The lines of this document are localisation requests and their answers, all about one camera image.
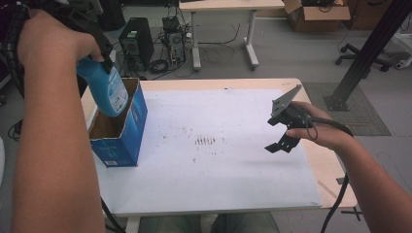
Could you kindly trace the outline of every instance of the floor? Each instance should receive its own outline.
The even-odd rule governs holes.
[[[159,17],[165,17],[167,10],[162,8],[126,8],[126,19],[130,16],[148,17],[155,38],[160,30]],[[235,36],[237,25],[198,26],[199,38],[203,42],[224,42]],[[351,65],[351,61],[334,64],[339,49],[346,43],[361,47],[370,31],[349,31],[340,25],[335,32],[296,33],[291,30],[284,18],[257,20],[254,35],[254,48],[260,66],[255,71],[249,66],[249,59],[243,47],[243,35],[247,25],[241,25],[238,36],[226,47],[202,45],[202,69],[192,72],[188,63],[170,74],[159,77],[139,73],[148,80],[176,79],[242,79],[242,78],[298,78],[302,82],[339,83]],[[107,33],[116,42],[120,31]],[[160,58],[161,45],[155,45],[153,59]],[[395,44],[389,43],[382,57],[397,63],[408,56]],[[117,57],[121,64],[121,55]],[[372,66],[369,76],[360,82],[360,87],[381,119],[392,133],[390,137],[357,137],[372,153],[388,173],[409,193],[412,193],[412,68],[402,70],[391,68],[388,72]],[[0,136],[6,150],[6,168],[0,188],[0,231],[10,232],[12,215],[12,180],[18,143],[8,137],[9,128],[22,118],[23,102],[12,84],[2,90],[8,103],[0,107]],[[273,213],[281,232],[319,232],[327,210],[285,211]],[[327,232],[368,232],[362,216],[336,213],[330,221]]]

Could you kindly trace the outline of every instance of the cardboard box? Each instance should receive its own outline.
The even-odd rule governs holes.
[[[123,79],[129,95],[117,117],[97,111],[88,130],[91,148],[106,167],[137,165],[148,108],[138,79]]]
[[[351,30],[373,30],[392,0],[347,0],[351,19],[344,24]]]
[[[328,32],[336,30],[341,20],[349,20],[349,8],[342,2],[326,8],[303,7],[299,0],[284,0],[288,22],[298,32]]]

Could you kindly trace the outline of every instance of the spray bottle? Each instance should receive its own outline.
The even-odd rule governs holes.
[[[79,61],[77,73],[86,80],[94,101],[105,116],[117,117],[124,110],[128,95],[115,66],[108,74],[100,62],[86,57]]]

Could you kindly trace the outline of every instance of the box flap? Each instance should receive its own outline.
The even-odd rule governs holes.
[[[305,20],[349,20],[351,14],[348,7],[304,7]]]
[[[285,4],[285,11],[288,14],[302,7],[299,0],[284,0],[284,4]]]

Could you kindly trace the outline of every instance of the office chair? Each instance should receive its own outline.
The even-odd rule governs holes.
[[[337,60],[335,61],[336,65],[340,65],[340,63],[342,63],[342,60],[357,58],[358,53],[360,52],[360,50],[358,50],[357,48],[355,48],[354,46],[352,46],[350,44],[346,44],[344,47],[342,47],[340,49],[341,52],[346,52],[347,50],[350,50],[354,54],[340,55],[339,58],[337,58]],[[389,68],[393,66],[391,62],[382,60],[380,58],[375,58],[375,60],[373,62],[375,62],[376,64],[379,64],[379,65],[382,65],[381,69],[380,69],[382,72],[387,72],[389,70]]]

